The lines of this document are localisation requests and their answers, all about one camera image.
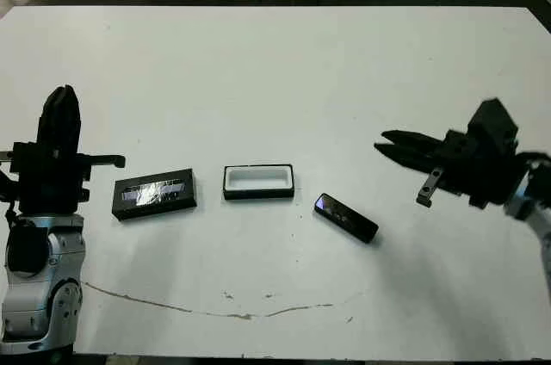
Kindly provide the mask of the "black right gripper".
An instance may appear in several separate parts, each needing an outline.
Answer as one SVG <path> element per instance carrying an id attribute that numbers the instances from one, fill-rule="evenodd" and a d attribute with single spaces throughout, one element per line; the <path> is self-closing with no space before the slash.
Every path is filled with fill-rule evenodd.
<path id="1" fill-rule="evenodd" d="M 378 152 L 408 169 L 429 172 L 416 198 L 425 207 L 431 206 L 436 189 L 467 195 L 469 204 L 480 209 L 488 204 L 504 205 L 526 169 L 513 145 L 500 150 L 481 135 L 450 130 L 440 140 L 422 133 L 387 130 L 381 136 L 392 144 L 375 143 Z"/>

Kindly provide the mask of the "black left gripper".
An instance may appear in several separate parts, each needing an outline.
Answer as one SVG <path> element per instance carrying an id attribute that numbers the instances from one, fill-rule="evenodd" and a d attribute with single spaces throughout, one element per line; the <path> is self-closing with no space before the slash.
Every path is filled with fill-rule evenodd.
<path id="1" fill-rule="evenodd" d="M 1 153 L 2 160 L 9 163 L 9 171 L 18 175 L 16 181 L 1 175 L 1 201 L 17 201 L 23 214 L 75 213 L 77 205 L 90 198 L 83 183 L 90 180 L 93 166 L 123 168 L 126 164 L 122 155 L 78 153 L 80 131 L 75 90 L 70 85 L 56 88 L 44 103 L 37 143 L 15 142 L 11 151 Z"/>

